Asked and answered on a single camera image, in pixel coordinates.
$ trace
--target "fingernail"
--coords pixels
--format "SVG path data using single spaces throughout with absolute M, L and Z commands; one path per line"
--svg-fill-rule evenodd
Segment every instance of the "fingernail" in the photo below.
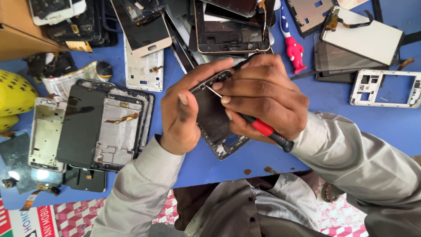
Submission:
M 231 96 L 223 96 L 221 98 L 221 103 L 228 104 L 231 101 Z
M 247 63 L 245 63 L 243 66 L 241 66 L 240 68 L 241 69 L 244 69 L 244 68 L 246 68 L 246 67 L 248 67 L 248 65 L 249 65 L 250 63 L 249 62 L 247 62 Z
M 228 118 L 229 118 L 230 120 L 232 120 L 232 115 L 231 115 L 231 113 L 230 113 L 230 112 L 228 112 L 228 111 L 226 111 L 226 110 L 225 110 L 225 112 L 226 112 L 226 115 L 228 116 Z
M 189 103 L 189 101 L 187 100 L 187 96 L 179 93 L 179 98 L 183 105 L 187 105 Z
M 223 83 L 222 82 L 215 82 L 213 85 L 212 85 L 212 89 L 214 89 L 214 90 L 219 90 L 220 88 L 222 88 L 222 85 L 223 85 Z

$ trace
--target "grey shirt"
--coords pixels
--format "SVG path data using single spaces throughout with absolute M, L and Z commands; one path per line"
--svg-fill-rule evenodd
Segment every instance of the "grey shirt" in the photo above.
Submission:
M 293 155 L 345 191 L 348 202 L 367 213 L 365 224 L 371 237 L 421 236 L 421 168 L 410 157 L 360 132 L 352 121 L 329 113 L 309 112 L 307 126 L 294 142 Z M 117 174 L 91 236 L 147 236 L 183 159 L 184 155 L 167 152 L 153 138 Z M 185 235 L 326 236 L 318 232 L 315 201 L 310 187 L 290 173 L 280 175 L 268 191 L 245 180 L 223 182 L 194 216 Z

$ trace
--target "person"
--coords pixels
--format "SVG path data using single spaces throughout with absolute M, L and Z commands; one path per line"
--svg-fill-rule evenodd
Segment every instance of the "person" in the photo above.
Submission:
M 161 100 L 162 136 L 155 135 L 117 174 L 91 236 L 148 235 L 185 153 L 200 138 L 199 108 L 189 89 L 232 64 L 228 58 L 200 65 L 167 90 Z M 253 57 L 213 89 L 223 95 L 233 133 L 274 143 L 239 112 L 260 118 L 293 140 L 291 154 L 346 192 L 347 201 L 367 214 L 370 237 L 421 236 L 420 166 L 344 117 L 308 112 L 309 99 L 288 79 L 279 55 Z M 195 186 L 190 191 L 174 189 L 180 215 L 176 229 L 189 237 L 326 236 L 318 232 L 316 198 L 306 175 L 285 173 L 275 181 L 268 176 Z

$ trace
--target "red and white patterned floor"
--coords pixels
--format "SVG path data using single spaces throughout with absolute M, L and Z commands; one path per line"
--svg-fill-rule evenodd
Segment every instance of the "red and white patterned floor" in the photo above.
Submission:
M 322 233 L 334 237 L 367 237 L 365 230 L 365 214 L 346 202 L 341 197 L 335 203 L 326 203 L 320 198 L 320 191 L 324 181 L 319 182 L 317 193 L 318 224 Z M 82 237 L 92 230 L 93 222 L 98 211 L 106 200 L 71 202 L 54 205 L 57 228 L 60 237 Z M 178 218 L 177 201 L 170 190 L 161 213 L 152 223 L 174 224 Z

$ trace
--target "grey shirt sleeve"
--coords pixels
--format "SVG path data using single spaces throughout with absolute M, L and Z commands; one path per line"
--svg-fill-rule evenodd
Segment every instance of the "grey shirt sleeve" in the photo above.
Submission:
M 309 112 L 294 142 L 293 155 L 368 214 L 370 236 L 421 234 L 421 168 L 410 157 L 330 113 Z
M 177 180 L 184 155 L 163 149 L 153 137 L 139 157 L 117 174 L 91 237 L 146 237 Z

